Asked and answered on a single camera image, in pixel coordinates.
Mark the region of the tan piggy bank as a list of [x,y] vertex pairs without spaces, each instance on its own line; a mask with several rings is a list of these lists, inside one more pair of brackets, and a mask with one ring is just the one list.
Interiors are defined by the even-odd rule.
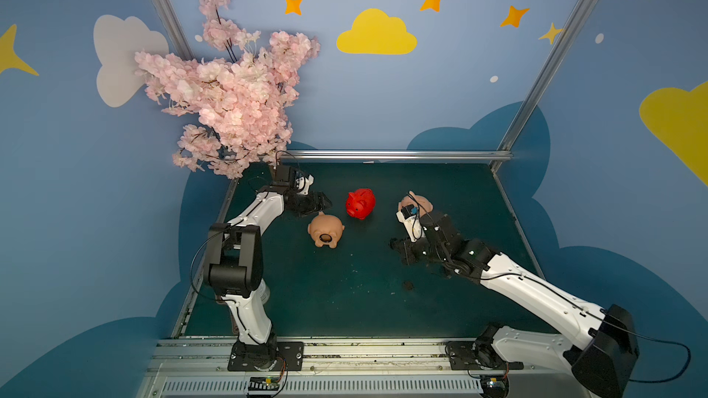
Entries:
[[402,211],[405,206],[413,206],[421,216],[427,215],[433,211],[433,204],[426,197],[416,195],[413,191],[408,191],[398,203],[398,210]]
[[335,249],[342,238],[345,226],[333,215],[319,212],[308,225],[307,232],[318,248]]

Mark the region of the red piggy bank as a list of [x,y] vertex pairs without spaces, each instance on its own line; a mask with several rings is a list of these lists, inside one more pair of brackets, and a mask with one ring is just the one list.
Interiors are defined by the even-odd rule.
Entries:
[[348,193],[346,211],[354,219],[365,220],[374,211],[375,204],[374,192],[369,188],[361,188]]

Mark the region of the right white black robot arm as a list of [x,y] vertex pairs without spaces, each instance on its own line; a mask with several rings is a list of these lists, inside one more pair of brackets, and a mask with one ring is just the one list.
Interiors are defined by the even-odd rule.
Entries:
[[465,239],[442,212],[405,205],[396,217],[407,238],[392,239],[389,245],[404,263],[438,263],[448,276],[503,295],[554,330],[544,334],[489,324],[467,346],[447,345],[452,367],[541,367],[572,376],[595,397],[623,396],[634,380],[642,338],[628,311],[618,305],[604,309],[553,286],[484,242]]

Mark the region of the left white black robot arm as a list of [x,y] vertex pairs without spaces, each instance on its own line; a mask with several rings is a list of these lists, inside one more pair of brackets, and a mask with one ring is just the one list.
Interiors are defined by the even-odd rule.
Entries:
[[210,227],[200,247],[205,252],[202,278],[214,291],[211,299],[229,308],[238,331],[229,370],[268,371],[285,365],[278,359],[277,336],[265,311],[269,290],[264,280],[262,236],[285,211],[307,216],[330,206],[332,202],[320,192],[264,191],[241,215]]

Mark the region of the pink cherry blossom tree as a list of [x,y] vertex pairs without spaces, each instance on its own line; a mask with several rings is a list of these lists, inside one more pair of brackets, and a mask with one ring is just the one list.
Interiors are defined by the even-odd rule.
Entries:
[[146,94],[165,102],[166,114],[193,114],[173,153],[173,164],[239,179],[253,163],[276,163],[291,143],[286,110],[298,99],[300,69],[319,55],[317,38],[286,31],[259,45],[249,32],[221,16],[232,0],[199,0],[203,40],[225,57],[184,60],[177,55],[135,54]]

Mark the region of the right circuit board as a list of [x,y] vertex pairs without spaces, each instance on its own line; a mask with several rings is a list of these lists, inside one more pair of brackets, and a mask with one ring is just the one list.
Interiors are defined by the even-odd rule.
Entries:
[[482,398],[506,398],[509,394],[509,381],[504,377],[480,376]]

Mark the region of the left green circuit board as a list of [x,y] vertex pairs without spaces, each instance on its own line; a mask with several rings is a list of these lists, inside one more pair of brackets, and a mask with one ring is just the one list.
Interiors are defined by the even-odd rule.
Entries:
[[251,377],[247,381],[246,397],[275,397],[282,389],[281,381],[275,377]]

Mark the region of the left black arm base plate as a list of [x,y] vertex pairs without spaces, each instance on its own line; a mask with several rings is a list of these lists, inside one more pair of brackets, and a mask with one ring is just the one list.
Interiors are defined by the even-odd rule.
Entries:
[[279,342],[274,345],[246,345],[236,342],[228,359],[228,371],[300,371],[304,344]]

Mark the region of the aluminium front rail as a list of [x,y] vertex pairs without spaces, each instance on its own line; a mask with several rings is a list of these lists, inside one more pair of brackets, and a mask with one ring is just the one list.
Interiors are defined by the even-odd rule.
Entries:
[[504,377],[507,397],[588,397],[564,373],[452,370],[440,338],[286,338],[304,344],[300,371],[228,371],[232,338],[162,340],[139,397],[246,397],[251,377],[275,377],[275,397],[481,397],[479,377]]

